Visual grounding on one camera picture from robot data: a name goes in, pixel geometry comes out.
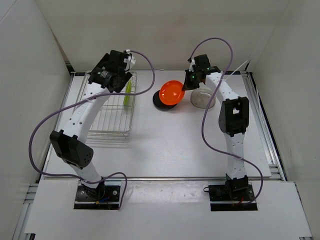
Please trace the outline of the green plate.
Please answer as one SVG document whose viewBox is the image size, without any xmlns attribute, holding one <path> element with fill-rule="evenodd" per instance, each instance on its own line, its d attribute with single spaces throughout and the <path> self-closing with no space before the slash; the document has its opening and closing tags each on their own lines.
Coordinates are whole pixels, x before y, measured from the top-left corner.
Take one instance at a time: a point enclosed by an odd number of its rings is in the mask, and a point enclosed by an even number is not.
<svg viewBox="0 0 320 240">
<path fill-rule="evenodd" d="M 131 93 L 131 90 L 132 90 L 132 81 L 129 80 L 126 84 L 126 87 L 125 87 L 125 93 L 126 95 L 124 96 L 124 100 L 123 100 L 123 105 L 124 106 L 128 106 L 129 105 L 129 102 L 130 102 L 130 93 Z"/>
</svg>

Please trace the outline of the clear ribbed glass plate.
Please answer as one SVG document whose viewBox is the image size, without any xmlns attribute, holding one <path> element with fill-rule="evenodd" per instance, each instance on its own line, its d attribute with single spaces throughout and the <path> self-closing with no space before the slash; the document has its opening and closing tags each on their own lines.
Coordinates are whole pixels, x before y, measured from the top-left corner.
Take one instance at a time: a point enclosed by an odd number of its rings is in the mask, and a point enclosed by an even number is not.
<svg viewBox="0 0 320 240">
<path fill-rule="evenodd" d="M 193 106 L 200 109 L 206 109 L 213 92 L 206 88 L 197 88 L 192 91 L 190 101 Z"/>
</svg>

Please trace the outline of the clear bumpy glass plate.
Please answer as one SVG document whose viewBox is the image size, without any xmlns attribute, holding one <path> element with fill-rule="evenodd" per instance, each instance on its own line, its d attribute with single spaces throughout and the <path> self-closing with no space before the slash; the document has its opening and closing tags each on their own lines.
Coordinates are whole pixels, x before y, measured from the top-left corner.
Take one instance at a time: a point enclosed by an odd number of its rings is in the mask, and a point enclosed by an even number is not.
<svg viewBox="0 0 320 240">
<path fill-rule="evenodd" d="M 204 106 L 204 108 L 206 109 L 206 108 L 209 108 L 209 109 L 211 109 L 211 108 L 213 108 L 214 106 L 215 106 L 215 104 L 216 104 L 216 102 L 215 101 L 212 101 L 210 104 L 206 104 L 205 106 Z"/>
</svg>

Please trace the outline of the orange plate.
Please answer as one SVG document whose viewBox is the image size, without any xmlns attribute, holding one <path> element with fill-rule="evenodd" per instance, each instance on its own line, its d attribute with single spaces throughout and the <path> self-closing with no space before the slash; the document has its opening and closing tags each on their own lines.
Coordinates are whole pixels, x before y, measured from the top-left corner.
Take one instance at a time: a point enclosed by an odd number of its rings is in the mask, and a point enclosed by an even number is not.
<svg viewBox="0 0 320 240">
<path fill-rule="evenodd" d="M 168 106 L 178 104 L 185 95 L 183 83 L 178 80 L 170 80 L 166 82 L 159 90 L 160 101 Z"/>
</svg>

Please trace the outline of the black plate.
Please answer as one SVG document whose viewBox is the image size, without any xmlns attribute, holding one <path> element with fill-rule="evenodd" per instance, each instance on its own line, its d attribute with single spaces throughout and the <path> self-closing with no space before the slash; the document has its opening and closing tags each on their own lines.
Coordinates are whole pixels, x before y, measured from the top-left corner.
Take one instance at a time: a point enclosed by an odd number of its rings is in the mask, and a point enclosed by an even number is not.
<svg viewBox="0 0 320 240">
<path fill-rule="evenodd" d="M 177 104 L 174 105 L 167 105 L 164 104 L 161 100 L 160 100 L 160 95 L 159 95 L 160 91 L 156 91 L 152 97 L 152 101 L 154 106 L 161 111 L 169 111 L 171 109 L 173 109 Z"/>
</svg>

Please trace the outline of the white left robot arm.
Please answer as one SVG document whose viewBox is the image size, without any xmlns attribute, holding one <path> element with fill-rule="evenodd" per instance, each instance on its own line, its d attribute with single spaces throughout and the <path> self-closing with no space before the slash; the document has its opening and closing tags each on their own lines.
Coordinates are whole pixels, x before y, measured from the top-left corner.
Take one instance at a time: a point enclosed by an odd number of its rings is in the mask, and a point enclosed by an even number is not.
<svg viewBox="0 0 320 240">
<path fill-rule="evenodd" d="M 120 93 L 126 86 L 135 62 L 127 52 L 111 50 L 105 54 L 89 75 L 81 98 L 84 103 L 74 109 L 60 131 L 52 131 L 49 137 L 56 155 L 82 179 L 85 193 L 93 200 L 103 198 L 105 188 L 92 162 L 94 151 L 86 145 L 88 132 L 109 94 Z"/>
</svg>

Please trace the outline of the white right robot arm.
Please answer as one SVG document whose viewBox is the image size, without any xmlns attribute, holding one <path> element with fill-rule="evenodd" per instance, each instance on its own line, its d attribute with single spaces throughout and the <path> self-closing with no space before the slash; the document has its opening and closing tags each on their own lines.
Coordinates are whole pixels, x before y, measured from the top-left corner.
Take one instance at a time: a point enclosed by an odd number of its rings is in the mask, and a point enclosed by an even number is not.
<svg viewBox="0 0 320 240">
<path fill-rule="evenodd" d="M 249 126 L 249 100 L 241 97 L 221 80 L 222 72 L 216 66 L 211 66 L 206 54 L 189 59 L 189 69 L 185 71 L 182 89 L 194 90 L 204 83 L 211 91 L 216 91 L 215 97 L 221 104 L 218 125 L 226 141 L 227 172 L 224 193 L 230 200 L 236 200 L 243 195 L 249 186 L 245 169 L 244 138 Z"/>
</svg>

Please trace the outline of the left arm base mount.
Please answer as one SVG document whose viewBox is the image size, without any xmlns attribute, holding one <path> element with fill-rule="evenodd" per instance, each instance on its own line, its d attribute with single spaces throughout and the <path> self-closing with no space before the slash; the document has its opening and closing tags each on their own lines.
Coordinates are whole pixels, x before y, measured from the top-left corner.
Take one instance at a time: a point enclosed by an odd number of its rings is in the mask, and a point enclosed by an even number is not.
<svg viewBox="0 0 320 240">
<path fill-rule="evenodd" d="M 86 186 L 78 184 L 73 208 L 75 210 L 118 210 L 121 198 L 120 183 L 99 184 L 98 189 L 89 190 Z"/>
</svg>

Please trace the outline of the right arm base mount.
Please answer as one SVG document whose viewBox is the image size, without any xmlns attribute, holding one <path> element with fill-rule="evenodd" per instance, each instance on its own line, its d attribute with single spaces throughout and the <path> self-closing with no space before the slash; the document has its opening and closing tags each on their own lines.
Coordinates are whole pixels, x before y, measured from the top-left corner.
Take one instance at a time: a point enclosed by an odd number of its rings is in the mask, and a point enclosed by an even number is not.
<svg viewBox="0 0 320 240">
<path fill-rule="evenodd" d="M 231 197 L 227 193 L 224 184 L 208 185 L 203 188 L 203 191 L 209 194 L 211 212 L 244 212 L 258 210 L 254 190 L 251 184 L 248 185 L 248 189 L 244 193 L 234 197 Z"/>
</svg>

